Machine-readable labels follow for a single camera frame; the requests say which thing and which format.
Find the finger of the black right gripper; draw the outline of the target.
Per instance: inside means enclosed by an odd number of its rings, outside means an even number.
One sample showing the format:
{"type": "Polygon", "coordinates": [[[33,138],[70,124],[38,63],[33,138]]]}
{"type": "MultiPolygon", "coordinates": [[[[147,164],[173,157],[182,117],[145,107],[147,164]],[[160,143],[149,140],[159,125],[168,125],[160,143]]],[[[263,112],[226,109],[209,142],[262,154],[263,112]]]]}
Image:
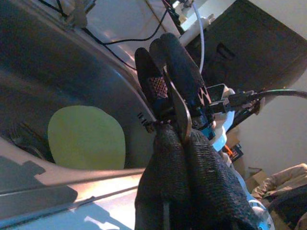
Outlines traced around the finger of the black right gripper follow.
{"type": "Polygon", "coordinates": [[[135,65],[142,91],[153,112],[160,114],[169,107],[164,77],[149,52],[140,47],[135,51],[135,65]]]}
{"type": "Polygon", "coordinates": [[[160,37],[166,54],[166,66],[176,89],[190,106],[207,105],[205,83],[198,66],[172,33],[160,37]]]}

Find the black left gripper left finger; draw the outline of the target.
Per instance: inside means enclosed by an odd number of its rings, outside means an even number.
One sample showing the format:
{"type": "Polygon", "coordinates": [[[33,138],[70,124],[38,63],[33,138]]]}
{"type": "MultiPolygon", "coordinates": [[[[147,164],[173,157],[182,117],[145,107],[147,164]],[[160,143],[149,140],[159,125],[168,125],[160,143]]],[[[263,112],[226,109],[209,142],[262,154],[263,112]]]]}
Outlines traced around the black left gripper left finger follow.
{"type": "Polygon", "coordinates": [[[188,230],[190,192],[184,148],[170,124],[158,125],[153,155],[135,199],[135,229],[188,230]]]}

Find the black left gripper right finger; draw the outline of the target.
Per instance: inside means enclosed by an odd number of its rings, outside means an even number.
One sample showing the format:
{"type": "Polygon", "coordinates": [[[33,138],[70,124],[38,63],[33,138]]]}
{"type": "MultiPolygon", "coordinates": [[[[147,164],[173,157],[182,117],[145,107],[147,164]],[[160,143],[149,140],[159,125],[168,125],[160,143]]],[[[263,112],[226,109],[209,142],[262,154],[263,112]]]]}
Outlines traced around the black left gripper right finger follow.
{"type": "Polygon", "coordinates": [[[195,230],[255,230],[259,218],[237,177],[200,131],[192,131],[186,163],[195,230]]]}

